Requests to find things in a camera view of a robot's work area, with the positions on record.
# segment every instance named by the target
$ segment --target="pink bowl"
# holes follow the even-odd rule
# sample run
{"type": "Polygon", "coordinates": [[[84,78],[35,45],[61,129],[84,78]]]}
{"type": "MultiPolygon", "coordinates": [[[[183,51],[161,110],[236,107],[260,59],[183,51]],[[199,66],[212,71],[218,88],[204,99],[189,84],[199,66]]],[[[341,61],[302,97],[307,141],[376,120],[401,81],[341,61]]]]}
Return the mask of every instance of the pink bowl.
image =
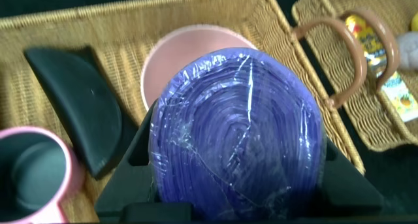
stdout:
{"type": "Polygon", "coordinates": [[[163,37],[142,68],[141,94],[146,110],[187,64],[216,50],[240,47],[257,49],[241,35],[215,25],[191,25],[163,37]]]}

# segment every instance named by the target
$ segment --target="wicker basket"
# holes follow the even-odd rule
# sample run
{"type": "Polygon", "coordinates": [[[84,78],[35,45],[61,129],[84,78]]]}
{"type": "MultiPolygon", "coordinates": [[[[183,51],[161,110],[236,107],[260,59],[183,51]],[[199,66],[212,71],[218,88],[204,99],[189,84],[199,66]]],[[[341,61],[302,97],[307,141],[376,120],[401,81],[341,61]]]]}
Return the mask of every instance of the wicker basket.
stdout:
{"type": "MultiPolygon", "coordinates": [[[[395,35],[408,31],[418,0],[299,0],[293,6],[298,24],[320,16],[337,17],[347,10],[365,7],[373,10],[395,35]]],[[[327,27],[317,27],[306,37],[333,88],[345,88],[352,78],[350,54],[341,39],[327,27]]],[[[415,98],[418,72],[399,71],[415,98]]],[[[362,141],[371,150],[382,152],[403,144],[418,144],[418,119],[404,123],[384,92],[370,91],[370,79],[344,108],[362,141]]]]}
{"type": "MultiPolygon", "coordinates": [[[[337,111],[322,103],[329,96],[300,44],[289,35],[291,27],[275,0],[133,0],[2,19],[0,128],[36,125],[69,143],[22,50],[77,49],[86,44],[95,49],[124,107],[139,124],[146,113],[139,83],[145,57],[162,36],[192,24],[228,27],[295,72],[317,99],[330,139],[364,172],[337,111]]],[[[93,203],[109,177],[98,182],[88,177],[83,191],[63,204],[71,222],[98,221],[93,203]]]]}

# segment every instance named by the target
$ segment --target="brown basket handle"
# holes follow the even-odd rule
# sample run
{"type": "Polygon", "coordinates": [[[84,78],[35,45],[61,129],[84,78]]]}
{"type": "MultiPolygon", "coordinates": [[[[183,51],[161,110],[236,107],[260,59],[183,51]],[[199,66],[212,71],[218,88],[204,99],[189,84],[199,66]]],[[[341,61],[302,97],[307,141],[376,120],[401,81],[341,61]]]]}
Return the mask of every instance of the brown basket handle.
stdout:
{"type": "Polygon", "coordinates": [[[380,41],[383,44],[383,47],[386,51],[386,61],[387,66],[383,71],[382,75],[376,80],[376,89],[380,88],[386,83],[386,81],[393,75],[393,73],[398,69],[400,63],[400,54],[398,43],[394,35],[392,34],[389,26],[377,17],[374,12],[365,8],[355,8],[349,11],[344,12],[341,15],[341,18],[345,20],[350,15],[360,16],[366,21],[366,23],[371,26],[374,32],[378,35],[380,41]]]}
{"type": "Polygon", "coordinates": [[[367,62],[360,42],[341,20],[329,17],[314,19],[306,24],[295,27],[293,29],[293,34],[300,40],[305,36],[306,32],[319,24],[329,25],[341,35],[347,44],[351,58],[353,58],[354,62],[355,75],[353,83],[346,90],[335,93],[326,101],[326,104],[329,107],[339,108],[363,85],[367,75],[367,62]]]}

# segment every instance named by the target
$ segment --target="yellow package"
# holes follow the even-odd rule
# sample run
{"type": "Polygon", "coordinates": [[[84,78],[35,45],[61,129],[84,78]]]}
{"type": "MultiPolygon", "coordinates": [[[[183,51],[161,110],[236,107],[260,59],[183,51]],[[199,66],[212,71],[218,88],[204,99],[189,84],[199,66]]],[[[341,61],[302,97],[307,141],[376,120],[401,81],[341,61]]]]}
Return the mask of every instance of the yellow package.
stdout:
{"type": "MultiPolygon", "coordinates": [[[[362,18],[352,15],[346,20],[348,29],[361,42],[364,56],[371,71],[380,76],[386,68],[386,53],[379,37],[362,18]]],[[[382,90],[404,122],[418,118],[418,104],[400,75],[395,72],[382,90]]]]}

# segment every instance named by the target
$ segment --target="pink mug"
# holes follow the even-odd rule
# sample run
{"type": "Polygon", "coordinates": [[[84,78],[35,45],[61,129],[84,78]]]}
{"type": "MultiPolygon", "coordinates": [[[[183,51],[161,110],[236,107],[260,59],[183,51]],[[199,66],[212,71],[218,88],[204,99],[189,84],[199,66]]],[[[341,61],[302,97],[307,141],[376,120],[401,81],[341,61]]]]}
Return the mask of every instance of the pink mug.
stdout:
{"type": "Polygon", "coordinates": [[[0,223],[66,223],[60,202],[81,188],[84,170],[52,132],[0,131],[0,223]]]}

